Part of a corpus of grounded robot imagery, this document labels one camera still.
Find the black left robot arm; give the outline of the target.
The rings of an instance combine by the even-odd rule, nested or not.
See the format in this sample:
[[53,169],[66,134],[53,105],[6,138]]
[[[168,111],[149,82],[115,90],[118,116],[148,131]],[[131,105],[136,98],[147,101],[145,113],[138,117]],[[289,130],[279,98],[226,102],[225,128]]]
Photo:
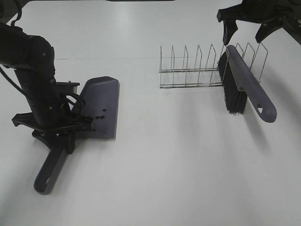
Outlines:
[[54,48],[45,38],[0,25],[0,64],[13,69],[19,83],[1,73],[25,96],[31,110],[16,114],[13,124],[33,129],[48,145],[54,144],[55,135],[63,135],[67,153],[73,153],[76,132],[89,129],[92,120],[81,113],[86,102],[75,91],[78,83],[56,81],[54,58]]

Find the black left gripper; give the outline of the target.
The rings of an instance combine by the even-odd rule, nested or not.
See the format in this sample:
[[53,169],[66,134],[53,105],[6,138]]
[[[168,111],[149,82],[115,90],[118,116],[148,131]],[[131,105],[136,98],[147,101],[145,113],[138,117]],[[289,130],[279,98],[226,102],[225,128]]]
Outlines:
[[53,137],[59,134],[67,135],[66,151],[72,154],[75,149],[75,133],[90,131],[93,118],[71,113],[67,116],[41,117],[34,113],[18,113],[12,118],[14,126],[23,125],[33,129],[32,136],[49,149],[53,147]]

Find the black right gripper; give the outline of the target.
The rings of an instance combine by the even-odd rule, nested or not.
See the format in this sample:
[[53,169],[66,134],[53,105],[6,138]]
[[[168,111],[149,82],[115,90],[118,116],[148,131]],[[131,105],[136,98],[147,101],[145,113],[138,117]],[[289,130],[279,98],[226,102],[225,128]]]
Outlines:
[[281,29],[283,23],[293,21],[293,7],[288,0],[244,0],[240,4],[219,9],[217,20],[223,21],[223,44],[228,45],[238,30],[236,20],[261,24],[255,35],[261,43],[273,32]]

